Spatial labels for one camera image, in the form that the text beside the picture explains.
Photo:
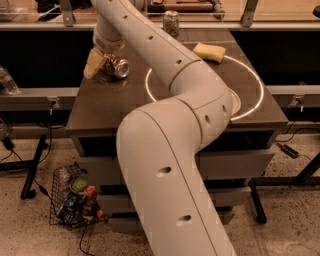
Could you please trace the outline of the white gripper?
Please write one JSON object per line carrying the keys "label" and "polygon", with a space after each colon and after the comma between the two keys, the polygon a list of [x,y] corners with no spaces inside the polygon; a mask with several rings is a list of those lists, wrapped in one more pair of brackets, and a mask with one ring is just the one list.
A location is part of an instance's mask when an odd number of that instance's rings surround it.
{"label": "white gripper", "polygon": [[84,76],[87,79],[92,79],[105,63],[103,53],[113,54],[125,45],[120,32],[101,15],[97,16],[93,43],[97,48],[92,48],[87,58],[84,68]]}

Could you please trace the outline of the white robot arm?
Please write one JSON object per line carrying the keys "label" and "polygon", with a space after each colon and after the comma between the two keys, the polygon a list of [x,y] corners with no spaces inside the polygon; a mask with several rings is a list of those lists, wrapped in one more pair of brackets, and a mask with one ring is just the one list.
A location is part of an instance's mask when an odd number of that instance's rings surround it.
{"label": "white robot arm", "polygon": [[169,89],[169,98],[120,123],[120,169],[154,256],[236,256],[195,163],[228,126],[232,97],[201,58],[160,29],[131,0],[91,0],[95,42],[123,38]]}

